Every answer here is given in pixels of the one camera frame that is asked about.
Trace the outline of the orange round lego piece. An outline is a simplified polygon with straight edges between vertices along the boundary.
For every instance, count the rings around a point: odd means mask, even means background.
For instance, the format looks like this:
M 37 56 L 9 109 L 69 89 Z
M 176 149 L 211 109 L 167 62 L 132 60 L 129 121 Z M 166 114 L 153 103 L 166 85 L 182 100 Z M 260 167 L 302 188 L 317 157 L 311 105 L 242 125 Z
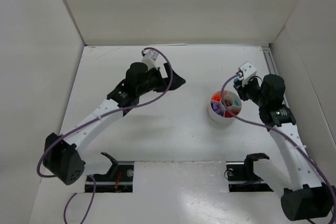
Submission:
M 223 92 L 217 91 L 216 93 L 214 93 L 212 95 L 211 101 L 213 101 L 213 102 L 221 102 L 222 98 L 224 98 L 224 100 L 225 100 L 225 96 L 226 95 L 227 95 L 227 91 L 226 90 L 224 90 Z

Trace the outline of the white divided round container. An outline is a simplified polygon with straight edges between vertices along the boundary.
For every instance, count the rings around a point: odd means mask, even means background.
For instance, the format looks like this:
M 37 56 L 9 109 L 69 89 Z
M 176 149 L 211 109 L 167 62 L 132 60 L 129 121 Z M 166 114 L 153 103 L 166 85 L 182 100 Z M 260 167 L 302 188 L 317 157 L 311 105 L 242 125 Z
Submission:
M 233 114 L 238 115 L 242 109 L 242 102 L 235 93 L 224 90 L 224 102 Z M 233 117 L 222 103 L 221 91 L 215 92 L 208 105 L 208 114 L 210 118 L 221 125 L 227 126 L 231 124 L 235 117 Z

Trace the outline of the brown lego brick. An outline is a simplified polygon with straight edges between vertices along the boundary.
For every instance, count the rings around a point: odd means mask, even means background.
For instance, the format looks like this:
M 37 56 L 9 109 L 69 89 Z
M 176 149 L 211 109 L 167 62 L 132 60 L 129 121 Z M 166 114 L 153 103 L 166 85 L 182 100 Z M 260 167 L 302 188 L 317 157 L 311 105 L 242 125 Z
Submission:
M 226 105 L 227 107 L 230 107 L 234 105 L 234 100 L 231 97 L 225 97 L 222 99 L 222 104 Z

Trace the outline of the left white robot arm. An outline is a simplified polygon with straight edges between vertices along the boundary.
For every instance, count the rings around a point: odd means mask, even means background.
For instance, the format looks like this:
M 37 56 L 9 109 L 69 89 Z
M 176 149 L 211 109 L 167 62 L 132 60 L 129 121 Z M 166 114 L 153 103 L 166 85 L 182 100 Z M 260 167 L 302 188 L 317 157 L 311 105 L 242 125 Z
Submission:
M 85 172 L 81 155 L 89 144 L 109 125 L 139 108 L 140 96 L 151 91 L 166 94 L 186 83 L 169 63 L 164 64 L 167 77 L 159 68 L 149 68 L 135 62 L 126 71 L 125 78 L 107 95 L 106 99 L 79 125 L 63 135 L 51 133 L 45 140 L 41 163 L 65 185 L 73 184 Z

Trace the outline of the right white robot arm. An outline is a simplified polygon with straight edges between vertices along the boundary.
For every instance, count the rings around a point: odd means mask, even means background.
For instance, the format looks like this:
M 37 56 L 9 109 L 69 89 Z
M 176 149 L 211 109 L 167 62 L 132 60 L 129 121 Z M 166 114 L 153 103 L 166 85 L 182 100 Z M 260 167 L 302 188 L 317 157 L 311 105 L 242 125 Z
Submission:
M 265 153 L 255 153 L 245 159 L 249 176 L 261 178 L 278 195 L 290 221 L 326 217 L 335 207 L 335 187 L 304 149 L 296 119 L 284 104 L 283 78 L 268 74 L 259 83 L 255 73 L 239 71 L 231 80 L 240 99 L 258 106 L 261 123 L 256 125 L 269 132 L 289 174 L 286 176 L 279 171 Z

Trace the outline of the purple lego block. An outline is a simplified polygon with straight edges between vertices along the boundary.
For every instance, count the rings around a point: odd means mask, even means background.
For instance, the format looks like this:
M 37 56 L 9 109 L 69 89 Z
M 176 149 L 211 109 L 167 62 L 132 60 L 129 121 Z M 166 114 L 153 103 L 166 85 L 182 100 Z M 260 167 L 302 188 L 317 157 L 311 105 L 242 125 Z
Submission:
M 219 103 L 211 102 L 211 108 L 219 116 L 223 116 L 224 112 L 222 111 L 221 107 L 219 106 Z

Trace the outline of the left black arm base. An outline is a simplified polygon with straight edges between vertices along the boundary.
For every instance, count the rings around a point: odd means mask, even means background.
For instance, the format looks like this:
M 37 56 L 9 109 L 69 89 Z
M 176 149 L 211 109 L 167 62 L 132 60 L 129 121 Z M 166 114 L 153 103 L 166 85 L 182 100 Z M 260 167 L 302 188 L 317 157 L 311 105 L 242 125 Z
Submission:
M 133 161 L 118 161 L 106 152 L 101 153 L 107 161 L 90 161 L 85 166 L 86 193 L 132 193 Z

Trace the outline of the red sloped lego piece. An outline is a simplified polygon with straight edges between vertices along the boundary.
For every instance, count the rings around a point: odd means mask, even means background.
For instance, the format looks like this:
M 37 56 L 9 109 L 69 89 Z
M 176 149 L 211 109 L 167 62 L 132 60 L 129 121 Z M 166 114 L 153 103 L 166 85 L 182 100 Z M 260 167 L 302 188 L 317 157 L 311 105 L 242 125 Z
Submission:
M 225 113 L 224 113 L 224 117 L 225 117 L 225 118 L 232 118 L 232 117 L 233 117 L 233 114 L 234 114 L 234 115 L 238 115 L 239 112 L 233 111 L 232 113 L 230 113 L 229 111 L 225 111 Z

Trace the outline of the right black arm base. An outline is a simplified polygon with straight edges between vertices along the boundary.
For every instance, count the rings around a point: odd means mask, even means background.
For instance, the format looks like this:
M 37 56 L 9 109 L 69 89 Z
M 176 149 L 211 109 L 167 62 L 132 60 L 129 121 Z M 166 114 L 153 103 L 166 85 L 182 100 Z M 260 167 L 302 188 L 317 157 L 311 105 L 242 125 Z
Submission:
M 244 161 L 226 162 L 224 177 L 230 193 L 272 192 L 272 189 L 254 173 L 254 162 L 269 160 L 265 153 L 248 154 Z

